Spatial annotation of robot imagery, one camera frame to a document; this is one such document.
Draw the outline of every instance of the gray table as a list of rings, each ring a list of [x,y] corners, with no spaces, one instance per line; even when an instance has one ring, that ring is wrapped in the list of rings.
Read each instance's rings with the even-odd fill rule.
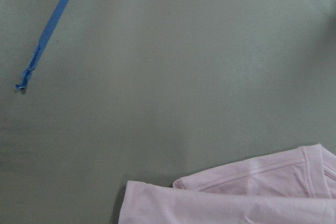
[[[117,223],[127,180],[321,143],[336,0],[0,0],[0,222]]]

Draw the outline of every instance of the pink cloth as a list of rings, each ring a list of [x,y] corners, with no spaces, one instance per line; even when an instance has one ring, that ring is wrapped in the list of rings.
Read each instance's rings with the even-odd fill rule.
[[[336,223],[336,156],[320,144],[176,180],[127,183],[119,224]]]

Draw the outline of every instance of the folded cloth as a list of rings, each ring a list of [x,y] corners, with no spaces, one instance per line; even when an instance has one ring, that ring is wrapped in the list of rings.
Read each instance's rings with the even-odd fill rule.
[[[336,156],[320,144],[176,180],[129,181],[119,224],[336,223]]]

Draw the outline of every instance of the pink shirt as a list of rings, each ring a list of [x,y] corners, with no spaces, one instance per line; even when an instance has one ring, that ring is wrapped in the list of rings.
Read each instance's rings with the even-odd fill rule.
[[[320,144],[182,177],[129,181],[119,224],[336,223],[336,156]]]

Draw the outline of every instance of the blue tape strip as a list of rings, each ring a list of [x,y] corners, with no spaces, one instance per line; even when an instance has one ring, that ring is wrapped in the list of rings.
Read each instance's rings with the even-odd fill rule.
[[[44,28],[40,39],[38,40],[38,44],[33,52],[32,59],[30,60],[30,63],[28,64],[25,71],[22,73],[22,80],[21,83],[18,85],[15,85],[16,89],[25,89],[28,85],[28,82],[31,78],[31,75],[33,74],[33,71],[35,70],[38,61],[40,60],[42,53],[44,49],[46,48],[48,41],[53,34],[53,31],[55,27],[57,26],[57,23],[62,16],[62,13],[67,6],[69,0],[59,0],[52,16],[50,17],[50,20],[48,21],[46,27]]]

